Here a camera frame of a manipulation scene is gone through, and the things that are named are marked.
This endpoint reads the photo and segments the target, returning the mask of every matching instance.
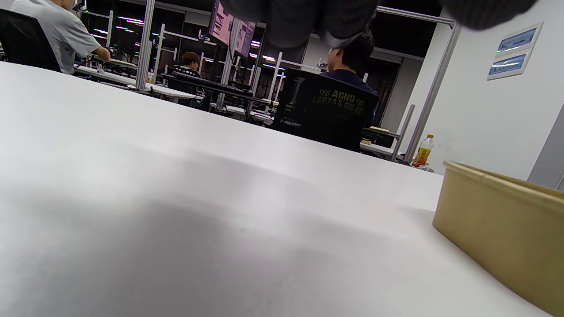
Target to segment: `yellow bottle label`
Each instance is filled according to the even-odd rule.
[[[429,158],[429,154],[431,154],[430,148],[420,147],[413,165],[418,168],[421,165],[427,164],[427,158]]]

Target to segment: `gray t-shirt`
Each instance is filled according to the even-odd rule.
[[[15,0],[10,10],[39,21],[63,73],[74,73],[75,54],[84,58],[100,47],[76,15],[51,0]]]

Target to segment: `black hair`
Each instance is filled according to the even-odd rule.
[[[200,64],[200,56],[194,52],[186,52],[182,55],[182,65],[190,65],[192,62]]]
[[[343,64],[361,72],[373,51],[374,37],[367,28],[343,49]]]

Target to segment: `computer monitor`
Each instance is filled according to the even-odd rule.
[[[225,11],[219,0],[215,0],[208,33],[223,46],[234,44],[235,51],[246,58],[249,56],[250,44],[253,40],[254,29],[257,24],[255,22],[241,21],[238,30],[231,30],[234,21],[235,17]],[[237,34],[235,43],[230,43],[232,32],[236,32]]]
[[[235,17],[225,11],[219,0],[215,0],[213,11],[211,12],[208,33],[218,44],[229,46],[231,27]]]
[[[250,44],[253,40],[254,28],[256,26],[255,22],[241,21],[241,28],[237,33],[235,51],[244,58],[249,56]]]

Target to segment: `metal pole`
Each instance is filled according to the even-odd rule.
[[[165,38],[165,24],[161,24],[161,33],[158,35],[158,45],[157,45],[157,60],[155,62],[155,74],[158,73],[158,64],[161,61],[161,52],[162,52],[162,39]]]
[[[200,65],[198,66],[198,72],[201,74],[202,73],[202,65],[204,65],[205,59],[204,59],[204,52],[202,52],[202,54],[200,55]]]
[[[249,84],[248,84],[249,86],[253,81],[253,74],[254,74],[254,65],[250,69]]]
[[[278,82],[278,89],[276,91],[276,97],[274,97],[274,101],[278,100],[278,93],[280,93],[280,87],[282,87],[282,80],[284,79],[284,72],[280,76],[280,81]]]
[[[313,66],[309,66],[309,65],[304,65],[304,64],[300,64],[300,63],[295,63],[293,61],[289,61],[289,60],[282,60],[282,63],[286,63],[286,64],[290,64],[290,65],[294,65],[294,66],[299,66],[299,67],[304,67],[304,68],[309,68],[309,69],[313,69],[315,71],[320,72],[321,69],[317,68],[317,67],[313,67]]]
[[[255,67],[254,69],[254,78],[256,78],[256,80],[252,82],[252,86],[251,86],[251,89],[253,90],[253,96],[257,95],[258,82],[261,79],[261,71],[262,71],[261,67]]]
[[[415,105],[414,104],[409,106],[409,110],[407,112],[406,120],[403,122],[402,130],[399,133],[399,139],[395,144],[394,152],[391,154],[391,161],[392,162],[395,161],[395,158],[398,155],[399,147],[402,145],[403,138],[406,135],[407,126],[409,125],[409,122],[411,121],[411,116],[413,116],[413,111],[415,111]]]
[[[108,22],[108,38],[106,39],[106,47],[109,47],[111,45],[112,29],[113,29],[113,10],[110,10],[109,22]]]
[[[238,71],[238,67],[239,67],[239,61],[241,60],[240,56],[237,56],[237,61],[235,62],[235,73],[233,74],[233,81],[237,80],[237,71]]]
[[[143,33],[141,35],[141,49],[139,50],[139,63],[137,65],[137,78],[135,80],[135,88],[138,90],[145,90],[145,84],[147,83],[149,58],[151,58],[151,43],[149,42],[149,35],[151,34],[151,22],[153,22],[154,10],[155,0],[147,0]]]
[[[413,131],[413,136],[411,137],[411,141],[407,147],[406,152],[406,161],[410,162],[413,159],[413,155],[415,155],[415,150],[417,149],[417,144],[423,134],[423,129],[425,128],[425,124],[429,119],[429,114],[431,114],[431,110],[433,109],[433,104],[437,99],[437,95],[439,93],[440,85],[443,82],[444,75],[447,72],[448,62],[451,60],[452,53],[455,50],[456,41],[460,36],[460,31],[462,30],[462,26],[459,23],[455,24],[451,32],[451,36],[448,39],[447,46],[444,49],[443,56],[440,59],[439,68],[435,74],[435,78],[431,83],[431,88],[429,89],[429,94],[427,95],[427,99],[425,100],[425,104],[423,105],[423,109],[421,110],[421,116],[419,120],[417,120],[417,125]]]
[[[257,53],[257,60],[254,62],[254,69],[255,72],[253,73],[253,75],[251,76],[251,81],[250,81],[250,86],[253,87],[253,93],[256,95],[257,93],[257,87],[258,87],[258,81],[261,79],[261,67],[259,66],[262,60],[262,55],[265,53],[265,41],[266,41],[266,32],[264,32],[262,34],[262,39],[261,39],[261,46],[258,48],[258,53]]]
[[[399,9],[382,7],[382,6],[376,7],[376,12],[383,12],[383,13],[388,13],[388,14],[393,14],[393,15],[412,17],[412,18],[418,19],[418,20],[431,21],[431,22],[435,22],[435,23],[442,23],[442,24],[449,24],[449,25],[454,25],[454,23],[455,23],[454,20],[447,19],[445,17],[432,16],[432,15],[421,14],[421,13],[416,13],[416,12],[409,12],[409,11],[405,11],[405,10],[399,10]]]
[[[239,30],[241,27],[241,20],[235,19],[233,20],[233,25],[231,27],[232,30]],[[227,85],[229,83],[229,75],[231,73],[231,66],[233,66],[233,60],[231,60],[232,56],[235,56],[235,40],[237,39],[237,32],[231,32],[231,38],[229,39],[229,47],[227,48],[227,55],[225,56],[225,64],[223,65],[223,73],[221,75],[221,83]],[[225,94],[219,94],[217,96],[217,104],[215,106],[216,109],[223,108],[223,101],[225,100]]]
[[[270,92],[268,93],[268,99],[272,100],[272,94],[274,93],[274,85],[276,84],[276,75],[278,75],[278,70],[280,69],[280,62],[282,61],[282,52],[278,53],[278,59],[276,60],[276,68],[274,69],[274,76],[272,76],[272,84],[270,85]]]

